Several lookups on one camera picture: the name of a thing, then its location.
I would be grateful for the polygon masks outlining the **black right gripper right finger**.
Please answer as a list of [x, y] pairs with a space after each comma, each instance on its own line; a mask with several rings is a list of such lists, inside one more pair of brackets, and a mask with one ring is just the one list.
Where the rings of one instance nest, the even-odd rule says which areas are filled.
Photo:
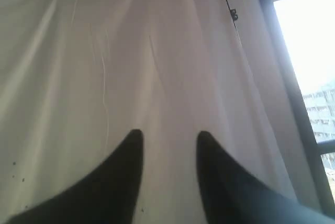
[[334, 219], [270, 189], [208, 131], [197, 136], [196, 168], [208, 223], [334, 223]]

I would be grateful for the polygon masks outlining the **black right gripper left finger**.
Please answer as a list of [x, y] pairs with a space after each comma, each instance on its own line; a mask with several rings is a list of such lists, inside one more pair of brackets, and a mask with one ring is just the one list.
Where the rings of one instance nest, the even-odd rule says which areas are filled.
[[132, 129], [80, 181], [8, 223], [132, 223], [141, 185], [144, 136]]

